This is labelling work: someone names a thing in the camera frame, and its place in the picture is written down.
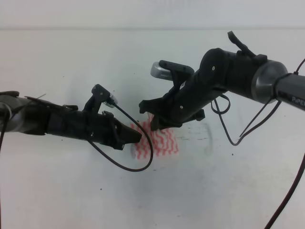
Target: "white surface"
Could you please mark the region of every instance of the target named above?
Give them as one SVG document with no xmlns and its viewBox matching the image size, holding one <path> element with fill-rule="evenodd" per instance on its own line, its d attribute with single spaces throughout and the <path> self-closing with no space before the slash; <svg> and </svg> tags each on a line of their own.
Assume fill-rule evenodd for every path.
<svg viewBox="0 0 305 229">
<path fill-rule="evenodd" d="M 283 62 L 289 71 L 304 58 L 305 31 L 235 34 L 254 53 Z M 144 120 L 138 103 L 172 86 L 149 75 L 152 63 L 164 59 L 197 69 L 215 47 L 237 50 L 226 31 L 1 31 L 0 91 L 46 93 L 45 100 L 82 109 L 100 83 L 130 115 Z M 237 139 L 262 105 L 227 95 L 232 106 L 224 119 Z M 0 156 L 3 228 L 264 228 L 301 163 L 305 113 L 283 104 L 233 147 L 218 116 L 209 106 L 205 111 L 203 121 L 175 130 L 179 156 L 156 159 L 141 173 L 115 167 L 83 141 L 6 134 Z M 125 165 L 144 165 L 128 148 L 101 148 Z M 274 228 L 304 228 L 304 190 L 303 178 Z"/>
<path fill-rule="evenodd" d="M 305 27 L 301 0 L 2 0 L 0 27 Z"/>
</svg>

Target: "red and white cloth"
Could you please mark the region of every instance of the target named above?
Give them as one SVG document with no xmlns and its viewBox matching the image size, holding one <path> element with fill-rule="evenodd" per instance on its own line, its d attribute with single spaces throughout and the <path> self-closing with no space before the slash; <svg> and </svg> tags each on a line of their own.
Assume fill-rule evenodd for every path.
<svg viewBox="0 0 305 229">
<path fill-rule="evenodd" d="M 178 154 L 179 148 L 173 130 L 171 128 L 167 128 L 164 130 L 151 131 L 152 119 L 153 115 L 148 113 L 148 120 L 139 122 L 139 124 L 151 138 L 154 155 L 164 156 Z M 148 158 L 151 150 L 145 134 L 134 123 L 131 124 L 131 128 L 142 134 L 140 142 L 132 145 L 132 155 L 137 159 Z"/>
</svg>

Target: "wire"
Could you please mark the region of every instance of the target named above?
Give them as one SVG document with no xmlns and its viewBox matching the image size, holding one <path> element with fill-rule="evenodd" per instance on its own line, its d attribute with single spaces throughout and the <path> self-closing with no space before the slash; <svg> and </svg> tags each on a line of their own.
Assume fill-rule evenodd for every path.
<svg viewBox="0 0 305 229">
<path fill-rule="evenodd" d="M 218 114 L 218 115 L 223 115 L 223 114 L 227 113 L 227 112 L 230 110 L 231 102 L 230 102 L 230 99 L 229 99 L 226 95 L 224 95 L 224 94 L 220 95 L 220 97 L 222 97 L 223 99 L 226 99 L 226 100 L 229 102 L 227 108 L 226 108 L 224 111 L 216 111 L 216 110 L 214 109 L 214 107 L 213 107 L 213 104 L 211 103 L 211 109 L 212 109 L 212 111 L 214 111 L 216 114 Z"/>
<path fill-rule="evenodd" d="M 300 68 L 302 67 L 302 65 L 304 64 L 304 62 L 305 62 L 305 59 L 300 63 L 300 65 L 298 66 L 298 68 L 296 69 L 296 71 L 294 72 L 294 74 L 299 74 L 299 70 L 300 70 Z"/>
<path fill-rule="evenodd" d="M 293 184 L 291 185 L 291 188 L 289 189 L 289 191 L 288 191 L 287 195 L 285 196 L 284 200 L 282 201 L 280 206 L 277 208 L 277 210 L 275 211 L 275 213 L 273 214 L 273 216 L 271 217 L 271 219 L 269 220 L 269 222 L 267 223 L 267 225 L 264 229 L 270 229 L 272 227 L 273 223 L 278 218 L 278 216 L 281 214 L 281 212 L 285 208 L 286 204 L 290 200 L 292 194 L 294 193 L 297 185 L 299 184 L 299 182 L 301 180 L 301 177 L 304 173 L 304 170 L 305 170 L 305 154 L 304 154 L 302 163 L 300 165 L 299 171 L 297 172 L 297 175 L 295 177 L 295 180 L 294 180 Z"/>
<path fill-rule="evenodd" d="M 100 148 L 98 148 L 95 143 L 93 143 L 92 141 L 88 140 L 88 142 L 100 153 L 102 154 L 105 158 L 107 158 L 109 161 L 111 161 L 113 164 L 115 164 L 116 166 L 124 169 L 124 170 L 127 170 L 129 172 L 141 172 L 145 169 L 147 169 L 151 163 L 152 163 L 152 159 L 153 159 L 153 145 L 152 145 L 152 141 L 151 139 L 149 138 L 148 134 L 146 133 L 146 131 L 143 129 L 143 127 L 137 122 L 135 121 L 129 114 L 127 114 L 123 109 L 121 109 L 117 104 L 113 104 L 119 111 L 121 111 L 124 115 L 126 115 L 130 120 L 132 120 L 142 131 L 143 133 L 145 134 L 145 137 L 147 138 L 148 140 L 148 143 L 149 143 L 149 147 L 151 148 L 151 156 L 149 158 L 149 162 L 147 163 L 146 166 L 144 166 L 143 168 L 138 168 L 138 169 L 134 169 L 134 168 L 127 168 L 125 166 L 122 166 L 121 164 L 117 163 L 115 160 L 113 160 L 111 157 L 109 157 L 107 154 L 105 154 Z"/>
<path fill-rule="evenodd" d="M 256 116 L 254 116 L 254 118 L 251 120 L 251 122 L 249 122 L 249 124 L 246 126 L 246 128 L 244 129 L 244 131 L 239 135 L 239 137 L 241 137 L 244 132 L 249 128 L 249 126 L 252 124 L 252 122 L 254 122 L 254 120 L 260 115 L 260 113 L 266 108 L 266 106 L 272 101 L 272 98 L 270 98 L 268 100 L 267 103 L 265 103 L 265 105 L 261 108 L 261 110 L 256 114 Z"/>
<path fill-rule="evenodd" d="M 223 120 L 222 115 L 220 114 L 221 111 L 219 110 L 219 106 L 218 106 L 218 103 L 217 103 L 216 99 L 214 99 L 214 102 L 215 102 L 215 105 L 216 105 L 216 109 L 217 109 L 217 112 L 218 112 L 218 115 L 219 115 L 221 124 L 223 125 L 225 134 L 226 134 L 226 136 L 227 136 L 229 142 L 230 142 L 233 146 L 238 146 L 238 145 L 241 143 L 241 141 L 242 141 L 248 134 L 250 134 L 251 132 L 253 132 L 255 129 L 259 128 L 262 124 L 264 124 L 264 123 L 265 123 L 265 122 L 266 122 L 266 121 L 276 112 L 276 110 L 278 109 L 279 105 L 282 103 L 281 101 L 278 101 L 277 104 L 276 104 L 276 105 L 274 106 L 274 108 L 272 109 L 272 111 L 266 116 L 266 118 L 264 118 L 260 123 L 258 123 L 258 124 L 255 125 L 254 127 L 252 127 L 249 131 L 247 131 L 246 133 L 244 133 L 243 135 L 241 135 L 241 137 L 239 138 L 239 140 L 238 140 L 236 143 L 234 143 L 234 142 L 232 141 L 232 139 L 231 139 L 229 133 L 228 133 L 228 130 L 227 130 L 225 124 L 224 124 L 224 120 Z M 250 124 L 251 124 L 251 123 L 254 121 L 254 119 L 259 115 L 259 113 L 252 119 L 252 121 L 250 122 Z"/>
</svg>

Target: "white tabletop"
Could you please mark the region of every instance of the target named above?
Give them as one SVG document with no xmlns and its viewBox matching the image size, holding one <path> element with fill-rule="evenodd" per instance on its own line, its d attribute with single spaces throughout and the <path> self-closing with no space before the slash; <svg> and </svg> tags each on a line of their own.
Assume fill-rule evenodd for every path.
<svg viewBox="0 0 305 229">
<path fill-rule="evenodd" d="M 101 84 L 131 116 L 138 104 L 163 96 L 172 83 L 150 76 L 153 62 L 198 69 L 211 48 L 237 51 L 227 31 L 0 31 L 0 91 L 80 109 Z M 290 72 L 305 57 L 305 31 L 235 31 L 254 53 Z M 234 140 L 263 106 L 227 93 L 224 115 Z M 221 107 L 225 101 L 219 99 Z M 262 117 L 273 107 L 270 105 Z M 125 124 L 130 121 L 111 111 Z M 87 142 L 8 133 L 0 156 L 4 229 L 264 228 L 289 190 L 304 153 L 305 113 L 282 104 L 237 147 L 210 106 L 206 118 L 175 129 L 180 153 L 157 158 L 140 173 L 112 165 Z M 142 167 L 129 147 L 100 146 L 119 162 Z M 304 228 L 303 178 L 274 228 Z"/>
</svg>

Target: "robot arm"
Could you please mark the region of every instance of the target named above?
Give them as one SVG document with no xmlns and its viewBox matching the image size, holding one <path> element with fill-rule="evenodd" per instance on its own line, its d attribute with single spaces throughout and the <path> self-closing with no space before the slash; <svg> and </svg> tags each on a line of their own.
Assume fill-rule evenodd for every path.
<svg viewBox="0 0 305 229">
<path fill-rule="evenodd" d="M 162 98 L 143 100 L 140 113 L 154 114 L 151 130 L 181 127 L 205 118 L 204 106 L 230 91 L 267 103 L 277 99 L 305 110 L 305 77 L 288 73 L 280 62 L 255 55 L 229 32 L 229 39 L 241 50 L 237 53 L 211 49 L 198 71 L 167 61 L 154 63 L 151 75 L 172 80 L 173 88 Z"/>
</svg>

